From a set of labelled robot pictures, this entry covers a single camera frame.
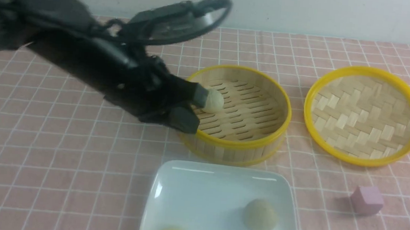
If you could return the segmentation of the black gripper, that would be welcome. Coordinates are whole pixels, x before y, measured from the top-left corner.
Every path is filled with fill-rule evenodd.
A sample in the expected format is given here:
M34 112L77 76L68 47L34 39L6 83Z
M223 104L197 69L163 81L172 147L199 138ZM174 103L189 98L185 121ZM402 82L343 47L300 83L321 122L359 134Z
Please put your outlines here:
M209 90L172 74L157 56L138 60L119 50L108 50L109 79L104 99L122 108L142 123L168 127L185 134L196 134L200 120L192 108L172 107L192 104L204 108Z

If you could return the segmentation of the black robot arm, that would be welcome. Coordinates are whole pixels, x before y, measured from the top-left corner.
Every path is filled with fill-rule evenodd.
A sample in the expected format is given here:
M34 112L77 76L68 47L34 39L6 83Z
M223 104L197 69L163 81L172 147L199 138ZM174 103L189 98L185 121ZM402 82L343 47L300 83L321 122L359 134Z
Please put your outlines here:
M142 123L195 134L207 91L168 70L147 46L193 40L217 28L230 0L182 1L101 24L80 0L0 0L0 51L29 47Z

